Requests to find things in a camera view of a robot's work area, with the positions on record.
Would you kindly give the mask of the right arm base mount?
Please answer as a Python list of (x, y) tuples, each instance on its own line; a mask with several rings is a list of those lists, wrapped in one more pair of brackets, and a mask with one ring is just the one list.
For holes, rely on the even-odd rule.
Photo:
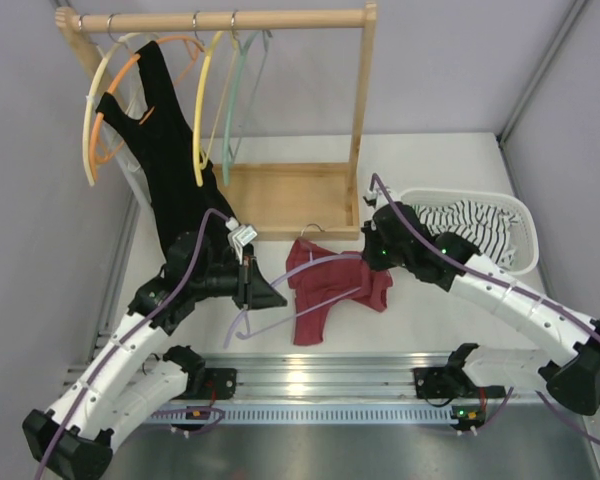
[(447, 367), (420, 367), (413, 370), (416, 397), (435, 408), (451, 408), (451, 427), (458, 435), (476, 435), (489, 420), (489, 401), (504, 400), (502, 386), (476, 386), (462, 370)]

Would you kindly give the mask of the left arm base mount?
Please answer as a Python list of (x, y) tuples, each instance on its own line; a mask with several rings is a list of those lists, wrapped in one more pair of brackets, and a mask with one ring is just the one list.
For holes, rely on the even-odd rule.
[[(217, 401), (234, 396), (236, 380), (237, 370), (234, 368), (207, 368), (197, 389), (190, 387), (177, 400), (200, 400), (207, 402), (209, 407), (215, 407)], [(215, 427), (223, 419), (223, 414), (196, 410), (186, 413), (185, 418), (205, 421), (205, 424), (175, 424), (174, 427), (185, 432), (205, 432)]]

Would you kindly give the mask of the black white striped garment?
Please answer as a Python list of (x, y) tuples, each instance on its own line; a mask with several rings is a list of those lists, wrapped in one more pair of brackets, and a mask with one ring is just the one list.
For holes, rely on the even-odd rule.
[(413, 205), (418, 219), (432, 235), (450, 232), (468, 240), (497, 265), (510, 269), (517, 247), (511, 228), (521, 216), (491, 204), (460, 200), (443, 206)]

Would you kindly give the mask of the wooden clothes rack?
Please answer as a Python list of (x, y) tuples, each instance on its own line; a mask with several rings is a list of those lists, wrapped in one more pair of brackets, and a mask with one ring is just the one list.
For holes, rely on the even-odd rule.
[(363, 137), (377, 6), (359, 9), (273, 10), (203, 13), (79, 15), (59, 7), (55, 23), (87, 75), (110, 76), (91, 45), (93, 33), (171, 33), (237, 30), (358, 29), (361, 32), (350, 141), (341, 136), (263, 137), (246, 142), (246, 160), (223, 191), (240, 218), (254, 224), (261, 239), (286, 241), (312, 224), (312, 240), (359, 238), (357, 168)]

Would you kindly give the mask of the white perforated plastic basket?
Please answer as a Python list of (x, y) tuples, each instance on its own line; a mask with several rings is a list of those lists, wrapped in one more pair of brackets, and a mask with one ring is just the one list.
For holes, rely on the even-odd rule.
[(511, 228), (512, 242), (517, 247), (515, 260), (505, 271), (513, 275), (524, 275), (533, 270), (538, 262), (539, 247), (535, 224), (526, 205), (517, 198), (500, 193), (444, 190), (409, 189), (400, 194), (401, 201), (409, 206), (443, 206), (460, 200), (471, 200), (495, 205), (513, 211), (521, 216), (521, 222)]

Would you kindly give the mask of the cream hanger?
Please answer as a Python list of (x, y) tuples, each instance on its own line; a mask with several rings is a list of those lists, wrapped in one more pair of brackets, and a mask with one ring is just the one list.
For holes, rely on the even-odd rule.
[[(114, 43), (107, 53), (104, 53), (100, 47), (97, 48), (101, 54), (101, 61), (94, 73), (89, 93), (86, 96), (82, 131), (82, 160), (90, 187), (93, 187), (97, 181), (98, 167), (108, 163), (112, 159), (115, 159), (121, 168), (127, 169), (129, 172), (136, 172), (140, 169), (138, 161), (131, 158), (131, 153), (124, 140), (111, 127), (106, 127), (102, 134), (96, 135), (92, 133), (95, 125), (94, 118), (97, 116), (96, 107), (99, 105), (102, 95), (106, 91), (104, 84), (110, 85), (112, 83), (112, 81), (104, 79), (105, 74), (108, 72), (108, 64), (116, 51), (122, 46), (128, 50), (130, 56), (133, 56), (134, 53), (131, 51), (130, 41), (140, 35), (140, 32), (123, 35), (119, 42)], [(89, 146), (93, 138), (96, 139), (96, 153), (99, 155), (99, 158), (98, 160), (91, 161)]]

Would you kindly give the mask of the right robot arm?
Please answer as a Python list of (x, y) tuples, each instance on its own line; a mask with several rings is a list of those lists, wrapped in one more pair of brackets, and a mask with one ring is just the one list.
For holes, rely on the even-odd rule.
[(535, 344), (533, 350), (461, 345), (446, 365), (453, 393), (466, 397), (480, 387), (517, 387), (548, 393), (580, 415), (598, 411), (600, 318), (530, 289), (455, 233), (430, 234), (403, 203), (377, 209), (361, 231), (363, 258), (372, 270), (404, 268), (483, 308)]

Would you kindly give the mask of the black tank top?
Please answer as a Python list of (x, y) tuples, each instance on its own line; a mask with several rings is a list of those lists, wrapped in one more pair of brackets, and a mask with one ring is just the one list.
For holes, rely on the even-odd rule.
[(192, 166), (192, 130), (181, 111), (158, 44), (139, 49), (138, 67), (151, 115), (145, 122), (127, 116), (114, 97), (105, 93), (97, 107), (120, 134), (146, 177), (161, 250), (166, 253), (185, 232), (197, 231), (205, 212), (214, 208), (235, 215), (220, 192), (208, 162), (204, 184), (197, 187)]

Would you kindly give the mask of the aluminium mounting rail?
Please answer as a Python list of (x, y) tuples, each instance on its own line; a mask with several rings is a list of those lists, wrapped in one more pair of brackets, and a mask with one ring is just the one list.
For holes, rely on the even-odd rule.
[(406, 354), (391, 356), (220, 355), (204, 358), (187, 347), (150, 355), (124, 386), (134, 386), (156, 374), (159, 363), (171, 361), (185, 376), (185, 387), (197, 389), (207, 368), (237, 370), (236, 391), (221, 402), (378, 402), (421, 401), (416, 397), (413, 370), (447, 367), (462, 370), (464, 356)]

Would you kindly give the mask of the yellow hanger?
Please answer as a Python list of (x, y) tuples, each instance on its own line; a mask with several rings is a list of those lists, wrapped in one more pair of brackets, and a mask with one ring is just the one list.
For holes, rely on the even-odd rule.
[(192, 166), (194, 172), (194, 179), (197, 187), (202, 187), (204, 184), (203, 179), (203, 171), (206, 168), (208, 163), (208, 156), (202, 155), (201, 153), (201, 120), (202, 120), (202, 112), (205, 101), (205, 92), (206, 92), (206, 84), (209, 75), (209, 70), (211, 68), (213, 55), (218, 47), (220, 41), (227, 37), (229, 38), (231, 34), (228, 30), (217, 31), (208, 47), (204, 49), (204, 59), (200, 71), (197, 91), (196, 91), (196, 99), (195, 99), (195, 108), (194, 108), (194, 118), (193, 118), (193, 130), (192, 130)]

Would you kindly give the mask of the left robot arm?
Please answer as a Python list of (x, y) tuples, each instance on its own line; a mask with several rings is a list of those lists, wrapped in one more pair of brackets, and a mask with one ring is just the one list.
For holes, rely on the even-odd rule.
[(228, 297), (241, 310), (286, 305), (258, 268), (254, 227), (229, 224), (225, 251), (200, 232), (181, 235), (161, 272), (136, 291), (91, 365), (47, 410), (27, 415), (23, 431), (41, 471), (62, 479), (99, 479), (114, 453), (159, 407), (203, 391), (205, 361), (184, 346), (170, 348), (146, 377), (133, 379), (197, 303)]

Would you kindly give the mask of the green hanger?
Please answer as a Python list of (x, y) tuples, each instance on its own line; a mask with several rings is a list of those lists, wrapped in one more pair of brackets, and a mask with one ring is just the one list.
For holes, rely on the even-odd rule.
[(269, 47), (271, 43), (272, 33), (270, 30), (260, 30), (253, 32), (249, 35), (247, 40), (244, 43), (238, 43), (238, 60), (236, 71), (233, 75), (232, 82), (229, 88), (229, 102), (226, 111), (226, 120), (225, 120), (225, 129), (223, 134), (223, 142), (222, 142), (222, 179), (225, 186), (230, 184), (231, 180), (231, 169), (236, 162), (236, 157), (239, 152), (241, 142), (244, 136), (244, 126), (245, 124), (241, 124), (239, 126), (239, 135), (236, 140), (236, 144), (232, 145), (232, 131), (234, 125), (234, 116), (236, 110), (236, 102), (238, 99), (238, 93), (241, 86), (242, 77), (244, 74), (245, 66), (247, 63), (248, 55), (251, 50), (251, 47), (255, 40), (260, 38), (262, 40), (263, 46), (263, 57), (260, 63), (260, 67), (256, 76), (256, 80), (254, 86), (251, 90), (249, 100), (247, 102), (246, 111), (243, 117), (244, 121), (247, 121), (250, 117), (251, 110), (253, 108), (253, 104), (255, 101), (255, 97), (257, 94), (257, 90), (259, 87), (259, 83), (261, 80), (261, 76), (266, 65)]

